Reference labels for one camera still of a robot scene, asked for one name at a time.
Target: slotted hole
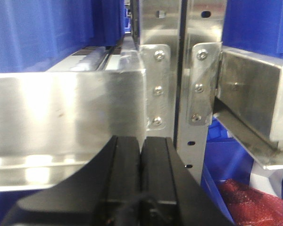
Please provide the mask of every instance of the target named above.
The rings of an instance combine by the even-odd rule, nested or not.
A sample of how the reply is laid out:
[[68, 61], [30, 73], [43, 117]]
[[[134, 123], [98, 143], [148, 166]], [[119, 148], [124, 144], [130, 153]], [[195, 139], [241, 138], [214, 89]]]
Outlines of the slotted hole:
[[193, 146], [193, 145], [195, 145], [196, 143], [195, 143], [195, 141], [189, 141], [188, 142], [188, 146]]

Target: vertical metal post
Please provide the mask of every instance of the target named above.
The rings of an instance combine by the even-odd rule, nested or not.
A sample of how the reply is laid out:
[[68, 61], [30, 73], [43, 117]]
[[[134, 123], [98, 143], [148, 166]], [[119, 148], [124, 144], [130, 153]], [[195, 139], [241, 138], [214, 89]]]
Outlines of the vertical metal post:
[[[152, 92], [147, 102], [147, 136], [173, 137], [181, 0], [140, 0], [139, 10], [140, 51], [147, 90]], [[155, 68], [164, 65], [165, 60], [169, 60], [169, 66], [164, 67], [164, 73], [158, 73]], [[166, 104], [158, 105], [158, 99]]]
[[177, 150], [198, 183], [211, 124], [226, 2], [187, 2]]

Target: metal plate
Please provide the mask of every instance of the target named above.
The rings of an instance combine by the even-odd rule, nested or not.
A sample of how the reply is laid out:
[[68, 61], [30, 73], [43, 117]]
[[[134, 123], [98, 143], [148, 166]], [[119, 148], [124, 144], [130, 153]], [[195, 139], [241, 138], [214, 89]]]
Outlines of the metal plate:
[[160, 136], [170, 136], [168, 131], [174, 123], [174, 114], [169, 105], [172, 99], [169, 92], [170, 48], [167, 45], [142, 45], [140, 53], [147, 76], [147, 135], [155, 136], [159, 133]]
[[[173, 137], [175, 117], [175, 95], [177, 88], [178, 48], [181, 19], [181, 0], [141, 0], [140, 45], [168, 45], [170, 48], [169, 86], [164, 87], [167, 106], [164, 108], [170, 117], [163, 119], [163, 129], [150, 130], [148, 136]], [[151, 75], [158, 72], [154, 69]]]
[[222, 55], [218, 98], [277, 147], [283, 141], [283, 60], [235, 48]]
[[186, 117], [191, 125], [208, 126], [212, 123], [220, 52], [221, 42], [200, 43], [193, 47]]
[[191, 95], [195, 91], [195, 82], [200, 78], [203, 71], [193, 69], [193, 65], [198, 62], [193, 58], [193, 47], [203, 42], [220, 42], [224, 23], [226, 0], [187, 0], [186, 27], [183, 48], [182, 81], [180, 91], [180, 103], [178, 113], [178, 131], [177, 131], [177, 150], [184, 164], [193, 166], [189, 169], [196, 181], [200, 183], [202, 175], [202, 166], [205, 145], [207, 141], [208, 126], [207, 123], [197, 125], [190, 124], [191, 109], [203, 107], [206, 103], [193, 103]]
[[142, 144], [144, 87], [144, 70], [0, 74], [0, 190], [51, 186], [112, 135]]

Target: stainless steel beam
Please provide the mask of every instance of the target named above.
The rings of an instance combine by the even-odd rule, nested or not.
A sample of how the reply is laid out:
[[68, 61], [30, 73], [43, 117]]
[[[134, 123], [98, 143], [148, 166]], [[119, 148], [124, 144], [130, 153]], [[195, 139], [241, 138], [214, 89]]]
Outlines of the stainless steel beam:
[[145, 70], [0, 74], [0, 190], [56, 184], [112, 135], [145, 138]]

